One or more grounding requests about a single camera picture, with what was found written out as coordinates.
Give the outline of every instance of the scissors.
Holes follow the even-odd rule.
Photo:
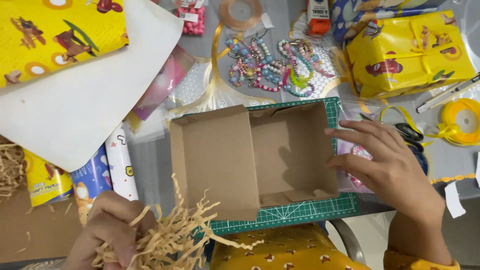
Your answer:
[[[372,118],[368,117],[367,115],[361,113],[360,116],[362,119],[373,121]],[[423,134],[416,132],[409,124],[407,123],[397,123],[392,126],[397,130],[397,132],[402,136],[403,140],[406,144],[411,145],[416,148],[418,153],[423,153],[423,145],[421,145],[421,141],[423,140]]]

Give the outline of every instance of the white wrapping paper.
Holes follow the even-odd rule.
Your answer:
[[[105,141],[113,191],[130,201],[138,200],[127,139],[120,123]]]

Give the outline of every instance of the left hand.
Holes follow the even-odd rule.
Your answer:
[[[100,193],[88,213],[87,224],[78,236],[70,251],[62,270],[97,270],[92,266],[96,258],[96,248],[104,242],[113,246],[118,263],[106,263],[105,270],[121,270],[127,268],[137,253],[135,241],[137,233],[145,235],[156,224],[152,211],[134,227],[128,224],[143,211],[140,201],[129,201],[114,191]]]

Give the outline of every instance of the open cardboard box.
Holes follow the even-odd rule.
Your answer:
[[[9,199],[0,200],[1,269],[19,269],[36,261],[65,257],[82,231],[73,197],[52,204],[53,211],[42,205],[30,213],[30,193],[25,185],[20,185]]]
[[[187,115],[170,124],[172,169],[188,208],[204,197],[216,220],[255,221],[260,207],[338,196],[323,102]]]

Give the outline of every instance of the hand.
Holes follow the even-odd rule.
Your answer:
[[[325,129],[325,133],[363,146],[373,159],[344,154],[332,157],[327,166],[352,174],[380,199],[414,221],[441,226],[445,202],[400,134],[374,121],[339,124],[353,130]]]
[[[143,211],[144,205],[140,201],[129,201],[114,191],[100,193],[88,212],[87,224],[78,236],[70,251],[62,270],[97,270],[92,267],[96,258],[96,248],[104,242],[115,249],[120,263],[106,263],[105,270],[121,270],[127,268],[137,253],[135,241],[138,229],[145,235],[156,224],[152,211],[134,227],[128,224],[137,218]]]

